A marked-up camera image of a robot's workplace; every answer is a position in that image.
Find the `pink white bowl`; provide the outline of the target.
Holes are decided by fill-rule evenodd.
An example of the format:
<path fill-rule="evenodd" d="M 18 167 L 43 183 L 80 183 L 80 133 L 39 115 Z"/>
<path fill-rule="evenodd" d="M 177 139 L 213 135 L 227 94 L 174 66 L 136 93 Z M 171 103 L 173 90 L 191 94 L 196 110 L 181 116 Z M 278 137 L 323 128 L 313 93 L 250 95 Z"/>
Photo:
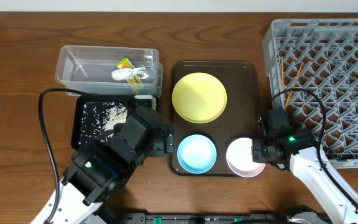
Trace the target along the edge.
<path fill-rule="evenodd" d="M 227 148 L 226 162 L 240 177 L 251 178 L 259 175 L 265 168 L 265 164 L 252 160 L 252 139 L 238 138 Z"/>

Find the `rice leftovers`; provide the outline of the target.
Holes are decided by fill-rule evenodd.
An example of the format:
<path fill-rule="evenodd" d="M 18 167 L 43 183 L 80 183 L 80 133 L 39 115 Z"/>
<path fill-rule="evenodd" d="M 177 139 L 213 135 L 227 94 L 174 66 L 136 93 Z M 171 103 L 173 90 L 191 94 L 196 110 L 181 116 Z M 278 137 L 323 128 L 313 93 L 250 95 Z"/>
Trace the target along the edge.
<path fill-rule="evenodd" d="M 124 124 L 127 108 L 116 102 L 87 102 L 84 104 L 78 144 L 84 145 L 105 131 Z"/>

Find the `wooden chopstick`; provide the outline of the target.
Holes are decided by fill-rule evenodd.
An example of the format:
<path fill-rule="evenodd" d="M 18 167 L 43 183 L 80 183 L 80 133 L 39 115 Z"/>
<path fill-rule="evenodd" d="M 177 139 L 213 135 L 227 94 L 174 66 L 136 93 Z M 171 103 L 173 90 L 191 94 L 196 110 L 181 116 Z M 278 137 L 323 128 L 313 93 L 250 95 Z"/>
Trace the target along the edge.
<path fill-rule="evenodd" d="M 303 68 L 303 65 L 304 65 L 304 62 L 301 63 L 301 65 L 300 65 L 300 67 L 299 67 L 299 69 L 298 69 L 298 72 L 297 72 L 297 74 L 296 74 L 296 77 L 295 77 L 296 80 L 295 80 L 295 82 L 293 83 L 293 85 L 291 86 L 291 88 L 294 88 L 294 87 L 296 86 L 296 82 L 298 81 L 298 78 L 299 78 L 299 76 L 300 76 L 300 73 L 301 73 L 301 70 L 302 70 L 302 68 Z M 290 99 L 291 99 L 291 97 L 292 97 L 292 94 L 293 94 L 293 91 L 291 90 L 291 91 L 289 92 L 288 97 L 287 97 L 286 102 L 285 102 L 285 111 L 287 110 L 287 107 L 288 107 L 288 105 L 289 105 L 289 102 L 290 102 Z"/>
<path fill-rule="evenodd" d="M 280 71 L 281 71 L 281 86 L 282 86 L 282 90 L 285 90 L 285 84 L 284 84 L 284 60 L 283 60 L 283 56 L 281 56 L 280 59 Z"/>

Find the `blue bowl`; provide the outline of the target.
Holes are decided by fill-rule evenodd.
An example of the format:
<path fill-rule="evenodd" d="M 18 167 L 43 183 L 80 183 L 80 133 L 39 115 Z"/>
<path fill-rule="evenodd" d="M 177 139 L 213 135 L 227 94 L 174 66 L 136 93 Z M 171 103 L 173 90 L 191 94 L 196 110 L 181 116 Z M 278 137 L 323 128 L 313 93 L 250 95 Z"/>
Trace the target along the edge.
<path fill-rule="evenodd" d="M 203 174 L 209 171 L 217 159 L 217 149 L 210 138 L 193 134 L 187 136 L 177 149 L 179 164 L 191 174 Z"/>

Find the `white wrapper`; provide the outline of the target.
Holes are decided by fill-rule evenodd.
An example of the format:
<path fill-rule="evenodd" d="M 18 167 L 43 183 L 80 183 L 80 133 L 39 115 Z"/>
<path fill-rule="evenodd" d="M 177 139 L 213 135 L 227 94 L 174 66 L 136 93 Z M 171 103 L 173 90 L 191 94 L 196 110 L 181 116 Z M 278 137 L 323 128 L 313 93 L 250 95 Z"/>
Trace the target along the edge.
<path fill-rule="evenodd" d="M 149 75 L 145 67 L 137 68 L 120 68 L 111 73 L 111 76 L 116 81 L 129 80 L 135 83 L 141 83 L 142 79 L 146 79 Z"/>

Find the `yellow plate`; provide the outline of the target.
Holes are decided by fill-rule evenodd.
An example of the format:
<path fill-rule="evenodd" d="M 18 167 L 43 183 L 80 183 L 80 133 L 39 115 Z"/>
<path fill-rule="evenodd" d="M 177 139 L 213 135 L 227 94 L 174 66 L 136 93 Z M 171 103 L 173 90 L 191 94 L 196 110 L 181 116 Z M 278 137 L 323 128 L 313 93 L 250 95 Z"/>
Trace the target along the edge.
<path fill-rule="evenodd" d="M 203 72 L 180 78 L 172 92 L 175 111 L 191 123 L 208 123 L 218 118 L 227 105 L 227 91 L 222 82 Z"/>

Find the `orange green snack wrapper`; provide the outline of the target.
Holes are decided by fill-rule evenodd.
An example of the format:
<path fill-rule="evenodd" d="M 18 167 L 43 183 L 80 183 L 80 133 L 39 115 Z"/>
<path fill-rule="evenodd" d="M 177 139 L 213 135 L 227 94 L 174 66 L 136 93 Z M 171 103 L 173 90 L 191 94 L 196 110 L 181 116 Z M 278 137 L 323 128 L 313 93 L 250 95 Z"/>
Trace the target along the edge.
<path fill-rule="evenodd" d="M 117 67 L 117 70 L 120 68 L 136 68 L 135 66 L 133 66 L 133 64 L 130 62 L 130 60 L 128 58 L 123 58 L 120 61 L 118 61 L 118 63 L 116 64 L 116 67 Z"/>

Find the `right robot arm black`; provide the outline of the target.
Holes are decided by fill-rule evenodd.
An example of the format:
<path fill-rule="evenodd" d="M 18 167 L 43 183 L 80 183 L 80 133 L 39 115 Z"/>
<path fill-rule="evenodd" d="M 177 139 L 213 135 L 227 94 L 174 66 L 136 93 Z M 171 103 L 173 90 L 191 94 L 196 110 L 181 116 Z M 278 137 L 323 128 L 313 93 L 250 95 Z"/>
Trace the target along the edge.
<path fill-rule="evenodd" d="M 268 110 L 259 118 L 261 139 L 252 141 L 252 160 L 291 172 L 309 189 L 333 223 L 358 223 L 358 193 L 331 165 L 321 142 L 326 126 L 326 111 L 321 131 L 315 138 L 309 131 L 297 131 L 284 109 Z"/>

